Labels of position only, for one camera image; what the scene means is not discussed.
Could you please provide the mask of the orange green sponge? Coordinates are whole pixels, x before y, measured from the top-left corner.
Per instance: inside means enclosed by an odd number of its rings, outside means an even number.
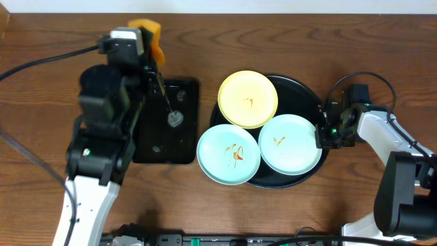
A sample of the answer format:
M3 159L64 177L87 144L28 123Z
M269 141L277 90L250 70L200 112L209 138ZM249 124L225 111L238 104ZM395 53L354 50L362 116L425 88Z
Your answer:
M152 57L157 65L163 66L166 59L163 50L159 45L161 25L153 20L143 18L129 21L128 27L140 29L142 33L146 33L149 36L143 40L150 47Z

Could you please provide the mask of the pale green plate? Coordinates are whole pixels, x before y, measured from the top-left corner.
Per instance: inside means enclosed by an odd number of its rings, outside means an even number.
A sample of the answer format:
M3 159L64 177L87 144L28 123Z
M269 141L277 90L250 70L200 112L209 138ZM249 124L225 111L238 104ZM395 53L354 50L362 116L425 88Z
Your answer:
M278 115L265 124L258 146L266 164L287 176L309 172L322 156L322 149L316 146L314 125L292 114Z

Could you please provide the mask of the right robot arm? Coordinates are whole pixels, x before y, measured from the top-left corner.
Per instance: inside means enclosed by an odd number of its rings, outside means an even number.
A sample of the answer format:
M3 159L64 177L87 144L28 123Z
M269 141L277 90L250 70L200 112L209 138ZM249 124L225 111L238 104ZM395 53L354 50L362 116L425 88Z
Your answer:
M342 236L396 240L436 237L436 154L419 144L390 109L327 102L315 130L321 148L368 143L385 166L373 212L345 224Z

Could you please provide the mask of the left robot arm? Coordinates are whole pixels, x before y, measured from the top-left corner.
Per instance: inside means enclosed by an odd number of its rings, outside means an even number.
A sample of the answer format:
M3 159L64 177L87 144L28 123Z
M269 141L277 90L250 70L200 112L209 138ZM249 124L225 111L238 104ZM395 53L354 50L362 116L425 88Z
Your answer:
M98 245L135 153L133 132L147 85L158 76L151 53L110 52L79 79L82 114L66 152L67 191L54 245Z

